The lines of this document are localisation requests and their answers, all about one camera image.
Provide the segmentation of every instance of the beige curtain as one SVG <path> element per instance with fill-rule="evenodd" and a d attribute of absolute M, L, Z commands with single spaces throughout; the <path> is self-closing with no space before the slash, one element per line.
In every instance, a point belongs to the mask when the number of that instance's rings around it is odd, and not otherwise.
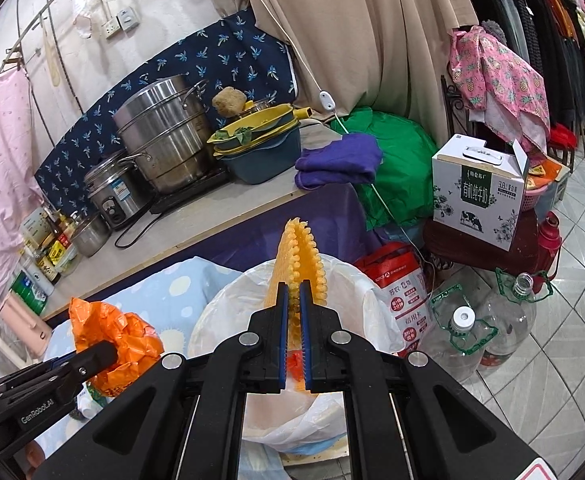
<path fill-rule="evenodd" d="M 246 0 L 214 0 L 232 14 Z M 356 105 L 421 123 L 439 144 L 448 138 L 440 78 L 446 73 L 449 31 L 477 23 L 470 0 L 264 0 L 300 50 L 339 115 Z M 257 26 L 285 35 L 259 0 L 250 0 Z M 300 105 L 322 110 L 319 89 L 298 61 Z"/>

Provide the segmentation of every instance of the purple towel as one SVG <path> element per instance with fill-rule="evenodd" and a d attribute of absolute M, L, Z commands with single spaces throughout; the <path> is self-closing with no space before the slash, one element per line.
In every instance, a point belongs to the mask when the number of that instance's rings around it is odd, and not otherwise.
<path fill-rule="evenodd" d="M 348 134 L 325 148 L 302 150 L 295 184 L 317 189 L 324 184 L 372 184 L 383 152 L 368 134 Z"/>

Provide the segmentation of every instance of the red shopping bag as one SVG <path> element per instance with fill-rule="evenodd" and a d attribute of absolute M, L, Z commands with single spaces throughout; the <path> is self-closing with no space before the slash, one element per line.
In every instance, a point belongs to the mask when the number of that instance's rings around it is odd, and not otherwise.
<path fill-rule="evenodd" d="M 389 308 L 402 328 L 404 356 L 416 349 L 419 339 L 434 323 L 428 305 L 423 269 L 410 245 L 391 242 L 354 263 L 378 287 L 389 293 Z"/>

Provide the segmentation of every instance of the wall switch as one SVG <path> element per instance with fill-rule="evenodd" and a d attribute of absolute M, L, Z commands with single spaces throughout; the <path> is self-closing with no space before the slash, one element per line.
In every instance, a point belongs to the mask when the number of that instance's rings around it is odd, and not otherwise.
<path fill-rule="evenodd" d="M 128 32 L 129 30 L 132 30 L 137 25 L 139 25 L 137 14 L 135 14 L 131 7 L 126 7 L 125 9 L 117 12 L 117 18 L 119 19 L 119 23 L 122 26 L 124 32 Z"/>
<path fill-rule="evenodd" d="M 105 22 L 103 28 L 106 40 L 112 38 L 117 32 L 122 30 L 122 26 L 119 24 L 119 20 L 116 16 Z"/>

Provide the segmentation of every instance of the tiled floor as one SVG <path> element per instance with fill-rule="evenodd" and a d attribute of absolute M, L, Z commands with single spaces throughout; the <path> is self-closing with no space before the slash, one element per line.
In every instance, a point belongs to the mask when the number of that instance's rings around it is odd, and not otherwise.
<path fill-rule="evenodd" d="M 496 370 L 480 370 L 465 388 L 510 426 L 568 480 L 585 460 L 585 159 L 576 154 L 575 172 L 556 213 L 563 248 L 554 280 L 558 294 L 538 304 L 529 337 Z M 461 269 L 450 279 L 480 303 L 495 285 L 493 274 Z M 349 477 L 348 460 L 288 469 L 298 480 Z"/>

